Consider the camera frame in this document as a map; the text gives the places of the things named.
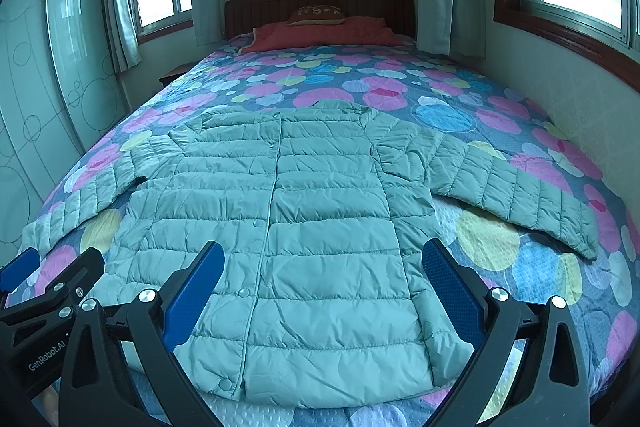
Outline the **colourful dotted bedspread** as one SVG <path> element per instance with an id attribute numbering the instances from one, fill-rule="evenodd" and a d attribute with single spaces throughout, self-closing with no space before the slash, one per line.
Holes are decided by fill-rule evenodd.
<path id="1" fill-rule="evenodd" d="M 263 110 L 304 107 L 328 98 L 384 110 L 448 132 L 559 187 L 591 208 L 597 258 L 587 261 L 550 237 L 502 225 L 462 202 L 436 198 L 442 239 L 488 286 L 542 303 L 560 295 L 570 306 L 586 365 L 592 417 L 603 416 L 634 382 L 631 353 L 639 334 L 639 231 L 600 168 L 570 143 L 534 101 L 483 75 L 398 48 L 324 46 L 244 52 L 235 38 L 190 66 L 167 88 L 73 163 L 44 201 L 53 209 L 111 167 L 123 153 L 214 106 Z"/>

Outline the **dark wooden nightstand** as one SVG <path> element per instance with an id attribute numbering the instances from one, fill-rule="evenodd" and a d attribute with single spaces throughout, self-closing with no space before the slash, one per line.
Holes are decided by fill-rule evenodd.
<path id="1" fill-rule="evenodd" d="M 160 78 L 158 78 L 158 81 L 164 88 L 166 88 L 172 82 L 174 82 L 175 80 L 177 80 L 178 78 L 186 74 L 187 72 L 190 72 L 190 70 L 195 65 L 196 65 L 196 62 L 181 64 L 175 67 L 174 69 L 171 69 L 170 72 L 166 72 L 166 74 L 164 74 L 163 76 L 160 76 Z"/>

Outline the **glossy white wardrobe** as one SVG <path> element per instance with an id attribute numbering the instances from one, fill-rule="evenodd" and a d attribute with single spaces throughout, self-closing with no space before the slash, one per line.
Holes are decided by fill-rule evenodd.
<path id="1" fill-rule="evenodd" d="M 103 0 L 1 1 L 1 260 L 76 162 L 124 118 Z"/>

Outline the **red blanket at headboard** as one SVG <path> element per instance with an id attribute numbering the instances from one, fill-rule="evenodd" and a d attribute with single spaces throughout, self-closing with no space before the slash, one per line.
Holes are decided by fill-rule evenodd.
<path id="1" fill-rule="evenodd" d="M 402 39 L 386 26 L 382 18 L 346 17 L 338 25 L 300 25 L 272 23 L 255 28 L 253 41 L 241 53 L 267 52 L 308 46 L 400 46 Z"/>

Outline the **brown embroidered pillow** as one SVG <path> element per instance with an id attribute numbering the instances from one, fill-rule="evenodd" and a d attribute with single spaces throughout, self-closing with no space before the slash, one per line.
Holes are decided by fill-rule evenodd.
<path id="1" fill-rule="evenodd" d="M 307 5 L 297 9 L 288 19 L 288 26 L 341 25 L 345 21 L 342 10 L 334 5 Z"/>

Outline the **dark wooden headboard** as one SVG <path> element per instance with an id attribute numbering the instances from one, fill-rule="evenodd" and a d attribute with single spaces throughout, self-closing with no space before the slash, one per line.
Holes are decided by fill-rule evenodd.
<path id="1" fill-rule="evenodd" d="M 414 0 L 229 0 L 224 6 L 224 36 L 230 40 L 265 24 L 304 16 L 382 18 L 395 34 L 416 38 Z"/>

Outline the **light green puffer jacket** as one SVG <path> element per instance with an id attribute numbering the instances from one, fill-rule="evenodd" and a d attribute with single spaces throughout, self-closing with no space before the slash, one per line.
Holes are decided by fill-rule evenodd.
<path id="1" fill-rule="evenodd" d="M 593 211 L 452 135 L 329 100 L 211 108 L 121 153 L 26 225 L 47 254 L 129 202 L 93 287 L 104 305 L 162 285 L 208 242 L 224 273 L 177 357 L 195 387 L 278 407 L 359 407 L 452 384 L 472 355 L 422 249 L 434 195 L 598 254 Z"/>

